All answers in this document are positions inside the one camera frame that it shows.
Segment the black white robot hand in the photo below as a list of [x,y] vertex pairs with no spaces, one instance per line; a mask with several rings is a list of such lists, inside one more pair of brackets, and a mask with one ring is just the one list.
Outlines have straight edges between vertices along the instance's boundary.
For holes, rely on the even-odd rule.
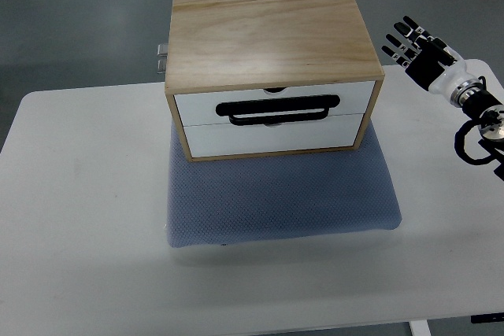
[[467,76],[461,55],[411,17],[394,23],[394,29],[400,36],[386,34],[388,44],[381,50],[423,90],[433,92],[441,85],[455,83],[458,74]]

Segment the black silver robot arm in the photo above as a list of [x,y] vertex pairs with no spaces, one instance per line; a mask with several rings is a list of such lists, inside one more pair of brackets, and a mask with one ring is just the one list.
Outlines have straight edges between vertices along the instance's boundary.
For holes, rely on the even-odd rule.
[[[480,76],[456,85],[450,103],[469,118],[454,135],[455,153],[473,166],[497,161],[494,174],[503,180],[503,104],[487,90],[486,78]],[[478,144],[488,152],[486,157],[470,157],[465,151],[465,137],[473,128],[480,133]]]

